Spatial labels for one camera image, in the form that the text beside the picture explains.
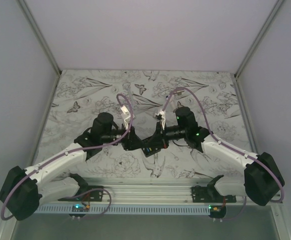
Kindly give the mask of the right small circuit board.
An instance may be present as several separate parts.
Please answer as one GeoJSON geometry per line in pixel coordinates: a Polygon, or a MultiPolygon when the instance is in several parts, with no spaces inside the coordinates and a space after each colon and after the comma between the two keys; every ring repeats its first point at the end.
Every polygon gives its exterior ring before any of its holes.
{"type": "Polygon", "coordinates": [[[224,205],[209,205],[209,217],[215,221],[220,220],[221,222],[227,214],[227,207],[224,205]]]}

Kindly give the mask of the aluminium rail frame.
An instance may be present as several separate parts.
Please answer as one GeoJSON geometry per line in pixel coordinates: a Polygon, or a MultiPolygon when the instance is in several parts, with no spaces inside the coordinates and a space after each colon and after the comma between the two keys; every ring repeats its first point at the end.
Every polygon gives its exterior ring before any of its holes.
{"type": "MultiPolygon", "coordinates": [[[[35,180],[26,179],[20,186],[17,187],[15,192],[8,200],[6,207],[9,209],[27,208],[37,209],[39,206],[58,201],[62,198],[74,199],[85,195],[91,191],[99,190],[91,189],[79,195],[76,193],[79,190],[84,190],[90,185],[78,174],[70,174],[67,177],[48,182],[39,187],[39,184],[35,180]]],[[[150,199],[169,198],[176,197],[181,198],[183,196],[191,197],[192,187],[177,188],[174,185],[120,185],[118,187],[103,187],[103,194],[109,191],[109,194],[113,197],[124,197],[126,199],[141,199],[143,201],[150,199]]]]}

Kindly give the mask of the left small circuit board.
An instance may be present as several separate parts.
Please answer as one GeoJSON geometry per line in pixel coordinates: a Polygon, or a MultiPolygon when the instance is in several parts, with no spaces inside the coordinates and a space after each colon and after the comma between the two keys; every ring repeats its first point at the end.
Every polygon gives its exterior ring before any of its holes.
{"type": "Polygon", "coordinates": [[[71,217],[72,220],[80,220],[82,219],[86,213],[88,213],[90,211],[90,206],[84,204],[74,204],[71,207],[71,213],[69,214],[69,216],[71,217]]]}

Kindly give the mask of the floral patterned mat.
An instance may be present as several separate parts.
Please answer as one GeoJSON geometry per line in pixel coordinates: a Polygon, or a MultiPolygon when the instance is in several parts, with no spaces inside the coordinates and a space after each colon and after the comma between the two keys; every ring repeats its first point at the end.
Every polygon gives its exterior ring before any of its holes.
{"type": "MultiPolygon", "coordinates": [[[[224,141],[243,150],[250,143],[242,118],[233,77],[227,72],[153,70],[64,70],[35,159],[40,163],[65,149],[99,113],[113,115],[122,124],[120,103],[130,83],[139,109],[133,110],[133,126],[141,138],[150,137],[156,128],[155,113],[164,108],[166,96],[174,94],[176,109],[189,107],[198,124],[210,127],[224,141]]],[[[177,124],[176,109],[168,107],[166,124],[177,124]]],[[[126,151],[120,145],[103,148],[96,156],[69,170],[82,177],[181,179],[213,178],[218,175],[240,177],[232,165],[212,155],[192,149],[183,140],[169,143],[153,156],[142,151],[126,151]]]]}

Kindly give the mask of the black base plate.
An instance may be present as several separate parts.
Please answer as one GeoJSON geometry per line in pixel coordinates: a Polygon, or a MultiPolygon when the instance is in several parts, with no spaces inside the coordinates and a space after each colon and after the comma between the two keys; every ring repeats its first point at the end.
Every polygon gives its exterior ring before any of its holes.
{"type": "Polygon", "coordinates": [[[104,193],[104,187],[102,185],[89,185],[85,189],[80,189],[75,195],[79,195],[82,193],[85,193],[89,190],[94,190],[86,193],[85,195],[76,197],[76,198],[61,198],[58,199],[59,202],[65,202],[65,201],[73,201],[73,202],[101,202],[103,200],[103,193],[104,193]]]}
{"type": "Polygon", "coordinates": [[[220,195],[215,189],[203,187],[203,186],[193,186],[191,188],[191,197],[193,203],[218,203],[221,204],[224,201],[226,203],[236,203],[237,198],[234,195],[220,195]]]}

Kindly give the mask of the black fuse box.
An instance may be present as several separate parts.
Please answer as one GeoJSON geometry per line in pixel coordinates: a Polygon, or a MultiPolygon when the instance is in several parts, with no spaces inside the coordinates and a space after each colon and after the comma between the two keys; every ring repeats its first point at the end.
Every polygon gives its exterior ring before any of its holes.
{"type": "Polygon", "coordinates": [[[160,144],[147,144],[146,146],[143,146],[141,148],[141,151],[143,152],[143,155],[148,158],[158,152],[160,152],[162,149],[162,146],[160,144]]]}

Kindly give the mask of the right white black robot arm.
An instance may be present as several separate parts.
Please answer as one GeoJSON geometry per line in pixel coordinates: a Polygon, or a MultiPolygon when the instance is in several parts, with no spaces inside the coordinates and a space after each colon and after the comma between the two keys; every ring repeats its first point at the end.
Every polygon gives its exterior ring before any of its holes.
{"type": "Polygon", "coordinates": [[[285,185],[270,154],[248,152],[222,141],[207,128],[199,126],[188,107],[178,108],[175,116],[177,125],[156,124],[155,133],[144,140],[143,154],[149,157],[167,149],[170,141],[184,139],[190,148],[223,160],[242,173],[242,177],[214,177],[205,188],[210,201],[216,203],[225,196],[243,196],[265,206],[285,185]]]}

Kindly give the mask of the white plastic tool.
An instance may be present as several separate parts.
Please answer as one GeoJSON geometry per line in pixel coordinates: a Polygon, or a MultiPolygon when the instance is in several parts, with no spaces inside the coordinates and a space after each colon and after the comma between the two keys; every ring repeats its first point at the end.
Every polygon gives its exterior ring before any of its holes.
{"type": "Polygon", "coordinates": [[[177,105],[175,103],[175,95],[174,94],[170,94],[170,95],[167,95],[165,97],[166,99],[166,103],[165,105],[163,106],[163,110],[165,111],[168,107],[170,107],[172,110],[175,110],[177,108],[177,105]]]}

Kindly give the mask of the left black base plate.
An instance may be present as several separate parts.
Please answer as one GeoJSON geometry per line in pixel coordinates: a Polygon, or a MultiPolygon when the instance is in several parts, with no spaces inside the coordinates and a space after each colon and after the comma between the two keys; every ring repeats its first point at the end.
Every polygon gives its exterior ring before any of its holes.
{"type": "Polygon", "coordinates": [[[94,190],[86,193],[85,195],[76,197],[76,198],[61,198],[58,199],[59,202],[65,202],[65,201],[73,201],[73,202],[101,202],[103,200],[103,193],[104,193],[104,187],[102,185],[89,185],[85,189],[80,189],[75,195],[79,195],[82,193],[85,193],[89,190],[94,190]]]}

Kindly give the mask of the small circuit board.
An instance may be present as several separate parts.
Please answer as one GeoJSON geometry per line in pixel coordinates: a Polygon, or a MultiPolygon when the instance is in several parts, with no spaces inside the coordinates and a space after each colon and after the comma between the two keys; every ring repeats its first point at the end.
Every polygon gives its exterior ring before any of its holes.
{"type": "Polygon", "coordinates": [[[209,217],[215,221],[220,220],[221,222],[227,214],[227,207],[224,205],[209,205],[209,217]]]}
{"type": "Polygon", "coordinates": [[[72,220],[80,220],[82,219],[86,213],[88,213],[90,211],[90,206],[84,204],[74,204],[71,207],[71,213],[69,214],[69,216],[71,217],[72,220]]]}

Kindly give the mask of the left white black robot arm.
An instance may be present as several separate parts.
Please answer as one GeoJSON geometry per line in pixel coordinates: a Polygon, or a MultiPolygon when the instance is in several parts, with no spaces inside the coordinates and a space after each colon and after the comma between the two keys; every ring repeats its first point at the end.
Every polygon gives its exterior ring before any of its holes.
{"type": "Polygon", "coordinates": [[[122,129],[118,129],[110,113],[102,112],[94,119],[92,127],[61,152],[36,165],[10,169],[0,190],[0,201],[3,203],[1,219],[9,220],[5,216],[6,209],[12,217],[22,221],[49,201],[62,198],[84,200],[88,189],[82,177],[74,174],[60,181],[54,179],[66,169],[87,161],[102,148],[127,140],[134,115],[123,113],[121,116],[124,123],[122,129]]]}

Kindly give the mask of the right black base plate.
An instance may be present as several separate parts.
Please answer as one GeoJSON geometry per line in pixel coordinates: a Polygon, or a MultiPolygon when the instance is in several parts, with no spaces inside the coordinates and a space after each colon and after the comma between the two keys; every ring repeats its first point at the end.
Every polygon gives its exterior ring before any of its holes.
{"type": "Polygon", "coordinates": [[[237,198],[234,195],[220,195],[215,189],[203,187],[203,186],[193,186],[191,188],[191,197],[193,203],[218,203],[221,204],[224,201],[226,203],[236,203],[237,198]]]}

